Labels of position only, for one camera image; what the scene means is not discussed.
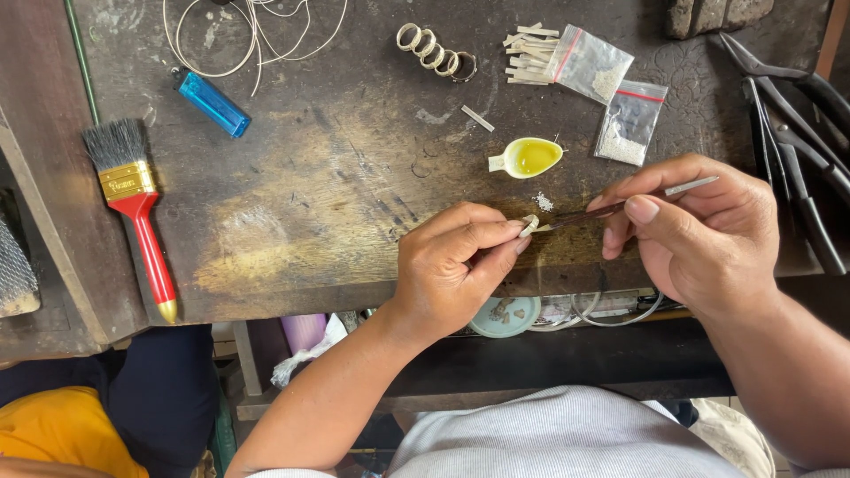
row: purple container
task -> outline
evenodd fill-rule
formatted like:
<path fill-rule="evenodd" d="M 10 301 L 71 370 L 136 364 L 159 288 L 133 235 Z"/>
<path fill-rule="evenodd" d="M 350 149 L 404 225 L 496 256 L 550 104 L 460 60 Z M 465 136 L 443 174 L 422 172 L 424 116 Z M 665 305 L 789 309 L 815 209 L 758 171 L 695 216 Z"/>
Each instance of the purple container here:
<path fill-rule="evenodd" d="M 283 333 L 289 343 L 289 350 L 295 355 L 299 350 L 310 350 L 325 337 L 327 316 L 312 314 L 309 316 L 281 317 Z"/>

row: gold brush ferrule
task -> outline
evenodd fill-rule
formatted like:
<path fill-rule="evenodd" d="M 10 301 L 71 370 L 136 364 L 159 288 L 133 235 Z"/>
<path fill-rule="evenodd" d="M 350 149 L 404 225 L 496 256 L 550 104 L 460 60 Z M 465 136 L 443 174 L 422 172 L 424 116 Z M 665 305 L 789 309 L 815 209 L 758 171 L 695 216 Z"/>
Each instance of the gold brush ferrule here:
<path fill-rule="evenodd" d="M 146 161 L 130 162 L 117 168 L 110 168 L 101 171 L 98 176 L 107 202 L 143 192 L 156 192 L 154 178 Z"/>

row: yellow fabric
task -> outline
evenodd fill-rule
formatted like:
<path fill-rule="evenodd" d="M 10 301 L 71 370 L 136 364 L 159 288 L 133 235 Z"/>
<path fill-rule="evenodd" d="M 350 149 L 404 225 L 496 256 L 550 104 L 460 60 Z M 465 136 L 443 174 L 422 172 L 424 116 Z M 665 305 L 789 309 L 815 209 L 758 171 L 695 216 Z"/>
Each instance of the yellow fabric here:
<path fill-rule="evenodd" d="M 79 464 L 115 478 L 148 478 L 106 417 L 98 392 L 65 387 L 0 408 L 0 456 Z"/>

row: person's lap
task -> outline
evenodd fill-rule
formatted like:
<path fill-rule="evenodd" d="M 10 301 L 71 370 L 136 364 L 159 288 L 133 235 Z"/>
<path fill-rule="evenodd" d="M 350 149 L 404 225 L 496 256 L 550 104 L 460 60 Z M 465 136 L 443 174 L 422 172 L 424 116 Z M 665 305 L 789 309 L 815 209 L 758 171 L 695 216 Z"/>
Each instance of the person's lap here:
<path fill-rule="evenodd" d="M 25 361 L 0 370 L 0 407 L 66 386 L 100 394 L 130 455 L 150 478 L 187 478 L 218 410 L 211 326 L 156 327 L 133 338 L 111 379 L 114 354 Z"/>

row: plastic bag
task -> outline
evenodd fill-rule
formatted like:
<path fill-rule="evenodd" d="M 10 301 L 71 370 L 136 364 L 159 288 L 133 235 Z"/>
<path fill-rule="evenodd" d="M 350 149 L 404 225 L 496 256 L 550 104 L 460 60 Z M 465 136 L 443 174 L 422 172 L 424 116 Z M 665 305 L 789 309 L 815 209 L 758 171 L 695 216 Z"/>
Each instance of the plastic bag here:
<path fill-rule="evenodd" d="M 607 105 L 634 59 L 578 26 L 567 25 L 545 75 Z"/>
<path fill-rule="evenodd" d="M 624 80 L 605 112 L 595 156 L 643 165 L 667 89 Z"/>
<path fill-rule="evenodd" d="M 327 322 L 327 327 L 325 327 L 325 337 L 321 342 L 310 350 L 299 350 L 294 356 L 275 365 L 275 370 L 271 375 L 272 385 L 283 390 L 284 387 L 289 385 L 289 378 L 292 375 L 292 371 L 295 370 L 295 367 L 299 363 L 309 359 L 315 359 L 317 356 L 324 354 L 337 342 L 344 339 L 346 335 L 348 333 L 345 331 L 345 326 L 340 322 L 337 314 L 332 314 L 331 320 Z"/>

